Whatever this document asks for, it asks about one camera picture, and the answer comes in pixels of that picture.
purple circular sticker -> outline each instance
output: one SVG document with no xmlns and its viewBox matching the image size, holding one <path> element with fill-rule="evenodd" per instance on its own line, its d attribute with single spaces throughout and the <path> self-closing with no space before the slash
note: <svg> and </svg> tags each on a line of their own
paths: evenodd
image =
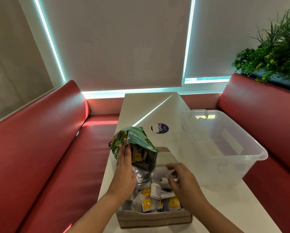
<svg viewBox="0 0 290 233">
<path fill-rule="evenodd" d="M 151 126 L 151 130 L 155 133 L 166 133 L 169 131 L 169 127 L 163 123 L 156 123 Z"/>
</svg>

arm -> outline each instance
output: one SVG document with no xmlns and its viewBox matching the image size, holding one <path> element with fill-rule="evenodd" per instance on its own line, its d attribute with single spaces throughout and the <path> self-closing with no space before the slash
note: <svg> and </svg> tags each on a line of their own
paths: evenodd
<svg viewBox="0 0 290 233">
<path fill-rule="evenodd" d="M 117 209 L 132 195 L 136 177 L 132 170 L 130 144 L 120 145 L 118 163 L 106 194 L 67 233 L 102 233 Z"/>
<path fill-rule="evenodd" d="M 236 225 L 229 221 L 214 208 L 203 195 L 195 176 L 182 163 L 167 165 L 169 170 L 175 170 L 178 181 L 168 177 L 179 202 L 192 213 L 210 233 L 243 233 Z"/>
</svg>

yellow tea bag label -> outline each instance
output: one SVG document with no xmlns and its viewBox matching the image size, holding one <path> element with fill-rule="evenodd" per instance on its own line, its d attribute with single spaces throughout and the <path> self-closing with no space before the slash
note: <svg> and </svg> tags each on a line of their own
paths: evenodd
<svg viewBox="0 0 290 233">
<path fill-rule="evenodd" d="M 135 160 L 135 161 L 142 161 L 142 154 L 140 154 L 140 153 L 135 153 L 135 154 L 134 154 L 134 160 Z"/>
<path fill-rule="evenodd" d="M 143 200 L 142 204 L 143 204 L 143 209 L 149 209 L 152 207 L 152 203 L 150 199 Z"/>
<path fill-rule="evenodd" d="M 146 197 L 149 197 L 150 196 L 150 189 L 145 189 L 142 191 L 143 195 Z"/>
<path fill-rule="evenodd" d="M 172 208 L 178 208 L 178 207 L 180 207 L 181 205 L 180 205 L 180 203 L 178 201 L 178 198 L 176 198 L 176 197 L 170 198 L 170 206 Z"/>
</svg>

hand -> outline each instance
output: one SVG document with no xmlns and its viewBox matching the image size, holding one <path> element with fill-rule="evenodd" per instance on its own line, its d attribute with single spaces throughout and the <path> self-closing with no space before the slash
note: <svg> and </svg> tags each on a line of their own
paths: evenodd
<svg viewBox="0 0 290 233">
<path fill-rule="evenodd" d="M 127 199 L 131 197 L 136 185 L 135 173 L 132 170 L 131 149 L 130 144 L 119 146 L 118 163 L 115 175 L 106 194 L 115 198 L 121 206 Z"/>
<path fill-rule="evenodd" d="M 209 203 L 195 176 L 182 163 L 170 163 L 166 167 L 169 170 L 174 169 L 178 175 L 177 182 L 171 176 L 168 176 L 168 181 L 179 202 L 190 213 L 198 215 Z"/>
</svg>

seat cushion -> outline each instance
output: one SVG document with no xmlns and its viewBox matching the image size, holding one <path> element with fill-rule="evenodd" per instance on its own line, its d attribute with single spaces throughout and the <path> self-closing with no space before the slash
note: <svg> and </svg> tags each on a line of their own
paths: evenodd
<svg viewBox="0 0 290 233">
<path fill-rule="evenodd" d="M 21 233 L 62 233 L 99 196 L 119 115 L 89 117 L 60 161 L 20 229 Z"/>
<path fill-rule="evenodd" d="M 233 74 L 218 105 L 290 170 L 290 91 Z"/>
<path fill-rule="evenodd" d="M 14 233 L 87 117 L 74 81 L 0 121 L 0 233 Z"/>
<path fill-rule="evenodd" d="M 282 233 L 290 233 L 290 173 L 270 154 L 256 162 L 243 180 Z"/>
</svg>

